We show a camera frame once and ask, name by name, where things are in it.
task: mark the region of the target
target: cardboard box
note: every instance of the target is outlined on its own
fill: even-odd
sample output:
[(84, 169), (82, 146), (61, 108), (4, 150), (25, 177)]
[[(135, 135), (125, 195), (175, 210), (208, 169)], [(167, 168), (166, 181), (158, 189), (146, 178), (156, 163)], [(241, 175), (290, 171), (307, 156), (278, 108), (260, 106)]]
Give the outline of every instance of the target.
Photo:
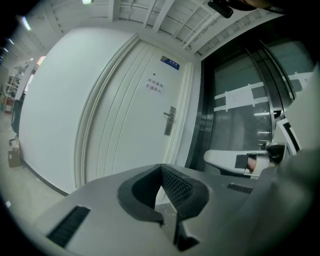
[(12, 142), (12, 150), (8, 151), (8, 163), (9, 167), (19, 167), (21, 166), (21, 159), (20, 159), (20, 142), (19, 139), (16, 138)]

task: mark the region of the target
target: ceiling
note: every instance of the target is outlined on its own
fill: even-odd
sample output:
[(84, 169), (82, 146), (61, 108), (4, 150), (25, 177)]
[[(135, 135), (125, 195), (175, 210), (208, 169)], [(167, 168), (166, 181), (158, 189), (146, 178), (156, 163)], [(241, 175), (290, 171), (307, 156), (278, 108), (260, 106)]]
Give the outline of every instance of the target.
[(279, 14), (266, 10), (237, 11), (225, 19), (208, 7), (208, 0), (44, 0), (25, 17), (8, 42), (7, 55), (17, 62), (45, 55), (68, 31), (92, 18), (138, 23), (150, 36), (159, 31), (179, 43), (181, 49), (205, 58), (218, 47), (250, 28)]

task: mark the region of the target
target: floor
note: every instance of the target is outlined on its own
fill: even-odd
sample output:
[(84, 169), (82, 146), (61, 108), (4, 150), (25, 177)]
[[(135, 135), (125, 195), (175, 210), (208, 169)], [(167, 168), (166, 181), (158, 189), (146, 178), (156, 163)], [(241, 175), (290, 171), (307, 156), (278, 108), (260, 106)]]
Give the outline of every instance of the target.
[(11, 213), (29, 224), (51, 206), (64, 198), (25, 166), (10, 168), (8, 164), (9, 139), (15, 137), (11, 115), (0, 111), (0, 192)]

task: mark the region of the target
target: white door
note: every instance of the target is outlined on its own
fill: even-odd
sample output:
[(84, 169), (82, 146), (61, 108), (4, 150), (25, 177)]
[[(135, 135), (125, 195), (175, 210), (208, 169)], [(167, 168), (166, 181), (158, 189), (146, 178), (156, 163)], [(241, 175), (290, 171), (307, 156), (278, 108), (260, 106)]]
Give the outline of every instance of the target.
[[(86, 181), (168, 163), (186, 77), (186, 63), (140, 41), (115, 72), (90, 135)], [(176, 109), (170, 135), (165, 129)]]

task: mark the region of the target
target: glass door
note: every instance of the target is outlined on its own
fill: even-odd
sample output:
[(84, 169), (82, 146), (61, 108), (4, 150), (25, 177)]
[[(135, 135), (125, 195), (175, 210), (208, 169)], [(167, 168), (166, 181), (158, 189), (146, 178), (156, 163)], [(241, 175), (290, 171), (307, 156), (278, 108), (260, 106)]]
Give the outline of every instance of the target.
[(207, 150), (260, 150), (272, 141), (277, 121), (285, 118), (314, 67), (303, 44), (277, 29), (283, 21), (249, 30), (202, 62), (187, 168), (213, 170), (203, 160)]

